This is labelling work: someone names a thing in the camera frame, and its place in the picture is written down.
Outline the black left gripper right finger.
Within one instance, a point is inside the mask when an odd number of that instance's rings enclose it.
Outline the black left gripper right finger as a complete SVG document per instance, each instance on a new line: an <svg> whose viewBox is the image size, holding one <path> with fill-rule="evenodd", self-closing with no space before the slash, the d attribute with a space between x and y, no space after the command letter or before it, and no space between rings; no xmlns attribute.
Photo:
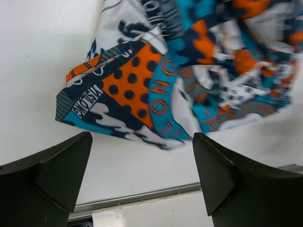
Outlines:
<svg viewBox="0 0 303 227"><path fill-rule="evenodd" d="M193 150L216 227L300 227L303 175L267 166L196 133Z"/></svg>

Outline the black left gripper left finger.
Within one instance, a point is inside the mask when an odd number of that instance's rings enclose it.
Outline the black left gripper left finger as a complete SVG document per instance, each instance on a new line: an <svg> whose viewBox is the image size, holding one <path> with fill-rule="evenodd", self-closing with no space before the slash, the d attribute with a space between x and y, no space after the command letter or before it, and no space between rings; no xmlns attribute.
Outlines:
<svg viewBox="0 0 303 227"><path fill-rule="evenodd" d="M74 212L92 146L82 132L0 167L2 227L65 227Z"/></svg>

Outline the colourful patterned shorts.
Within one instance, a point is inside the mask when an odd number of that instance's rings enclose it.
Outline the colourful patterned shorts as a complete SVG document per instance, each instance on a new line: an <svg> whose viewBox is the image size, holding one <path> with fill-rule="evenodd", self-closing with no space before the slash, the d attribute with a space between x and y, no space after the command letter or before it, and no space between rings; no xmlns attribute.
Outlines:
<svg viewBox="0 0 303 227"><path fill-rule="evenodd" d="M105 0L55 119L178 148L289 105L302 50L300 0Z"/></svg>

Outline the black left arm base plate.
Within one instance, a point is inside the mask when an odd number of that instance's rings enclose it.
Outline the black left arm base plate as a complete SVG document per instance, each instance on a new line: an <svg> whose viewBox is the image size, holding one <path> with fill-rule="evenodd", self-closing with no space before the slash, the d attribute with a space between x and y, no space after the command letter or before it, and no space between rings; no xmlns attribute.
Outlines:
<svg viewBox="0 0 303 227"><path fill-rule="evenodd" d="M79 219L69 221L67 227L93 227L93 222L91 219Z"/></svg>

